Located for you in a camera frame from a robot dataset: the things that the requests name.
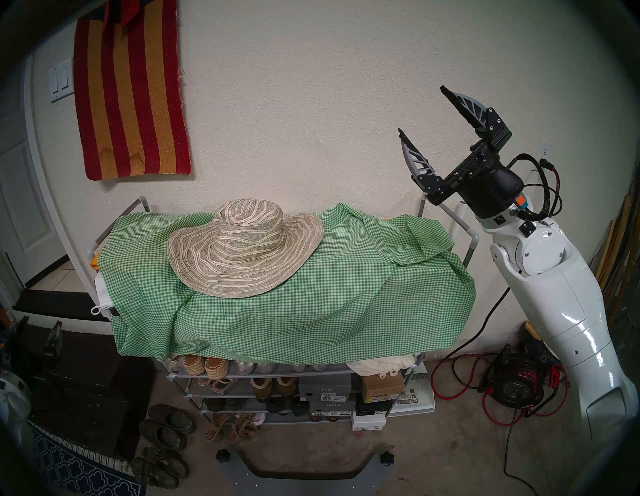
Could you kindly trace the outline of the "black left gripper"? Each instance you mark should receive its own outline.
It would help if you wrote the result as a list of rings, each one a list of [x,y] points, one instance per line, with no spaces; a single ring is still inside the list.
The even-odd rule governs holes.
[[[30,325],[29,315],[23,315],[9,326],[1,323],[1,370],[15,375],[37,375],[44,368],[44,359],[39,345],[41,333]],[[62,322],[56,321],[49,330],[44,345],[47,357],[62,355]]]

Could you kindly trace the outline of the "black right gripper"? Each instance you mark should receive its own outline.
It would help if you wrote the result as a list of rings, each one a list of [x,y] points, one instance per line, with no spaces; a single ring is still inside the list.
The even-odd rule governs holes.
[[[495,150],[503,148],[512,133],[494,108],[445,86],[441,86],[440,91],[476,135],[486,141],[476,143],[469,155],[443,179],[399,128],[401,151],[410,177],[434,206],[457,193],[478,218],[497,216],[515,202],[524,188],[522,179],[503,166]]]

